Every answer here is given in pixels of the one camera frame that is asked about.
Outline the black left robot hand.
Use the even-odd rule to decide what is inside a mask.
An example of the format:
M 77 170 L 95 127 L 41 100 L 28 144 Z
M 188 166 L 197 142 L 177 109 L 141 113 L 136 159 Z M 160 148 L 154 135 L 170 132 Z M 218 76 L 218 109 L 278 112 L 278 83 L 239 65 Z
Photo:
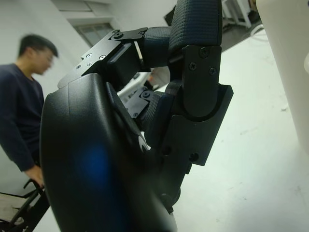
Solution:
M 40 160 L 62 232 L 175 232 L 233 96 L 219 82 L 222 3 L 180 0 L 170 27 L 114 31 L 49 94 Z

